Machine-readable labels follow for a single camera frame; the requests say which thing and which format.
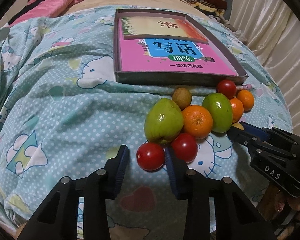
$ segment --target bed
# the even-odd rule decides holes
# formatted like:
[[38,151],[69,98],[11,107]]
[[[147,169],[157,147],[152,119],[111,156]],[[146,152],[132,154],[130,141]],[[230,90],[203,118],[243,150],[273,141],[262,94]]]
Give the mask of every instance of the bed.
[[[291,131],[280,89],[253,53],[219,24],[183,0],[85,0],[58,18],[39,17],[0,29],[0,225],[15,238],[18,228],[63,176],[88,176],[103,167],[121,144],[131,159],[120,195],[107,203],[112,240],[180,239],[186,202],[177,202],[164,168],[149,173],[135,153],[146,141],[147,112],[175,87],[115,82],[113,71],[96,82],[102,68],[113,69],[113,22],[119,8],[152,8],[189,14],[226,41],[255,89],[255,107],[242,117],[258,127]],[[93,72],[87,73],[87,67]],[[213,89],[190,87],[192,104]],[[257,205],[268,182],[249,166],[245,148],[226,134],[198,141],[189,165],[209,178],[230,176]],[[82,238],[79,203],[78,238]],[[215,218],[211,214],[211,231]]]

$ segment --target beige mattress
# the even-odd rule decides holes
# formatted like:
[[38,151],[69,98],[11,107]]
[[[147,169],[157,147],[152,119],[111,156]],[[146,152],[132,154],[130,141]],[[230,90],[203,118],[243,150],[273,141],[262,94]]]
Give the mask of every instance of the beige mattress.
[[152,8],[178,10],[187,14],[196,15],[201,18],[208,18],[202,12],[193,8],[183,0],[84,0],[65,10],[63,15],[74,13],[83,9],[105,5],[138,5]]

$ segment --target screw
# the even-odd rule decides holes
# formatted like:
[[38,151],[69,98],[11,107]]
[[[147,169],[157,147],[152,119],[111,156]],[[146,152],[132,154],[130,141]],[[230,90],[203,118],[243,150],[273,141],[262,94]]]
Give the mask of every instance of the screw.
[[189,169],[189,170],[186,171],[186,174],[189,175],[189,176],[193,176],[194,174],[196,174],[196,172],[193,169]]
[[67,184],[69,181],[70,181],[70,178],[69,178],[69,177],[63,177],[63,178],[61,179],[61,183],[62,183],[62,184]]
[[223,182],[226,183],[226,184],[232,183],[232,179],[231,179],[230,177],[224,177],[222,180],[223,180]]
[[106,170],[105,169],[99,169],[97,170],[97,175],[102,176],[106,174]]

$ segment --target curtain fold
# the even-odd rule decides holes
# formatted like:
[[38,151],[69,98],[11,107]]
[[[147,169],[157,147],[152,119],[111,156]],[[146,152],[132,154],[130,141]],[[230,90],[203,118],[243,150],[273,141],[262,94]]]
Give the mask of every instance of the curtain fold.
[[233,0],[230,22],[280,87],[300,136],[300,22],[283,0]]

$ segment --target red tomato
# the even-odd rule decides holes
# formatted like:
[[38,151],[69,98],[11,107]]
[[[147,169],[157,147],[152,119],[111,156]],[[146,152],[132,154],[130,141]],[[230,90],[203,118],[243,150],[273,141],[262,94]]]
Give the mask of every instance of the red tomato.
[[188,133],[180,133],[171,143],[171,147],[177,158],[190,163],[198,153],[198,146],[195,138]]
[[224,94],[228,99],[233,98],[237,92],[237,86],[230,80],[222,80],[218,83],[217,92]]
[[155,171],[164,164],[164,151],[159,144],[144,143],[137,150],[137,163],[145,171]]

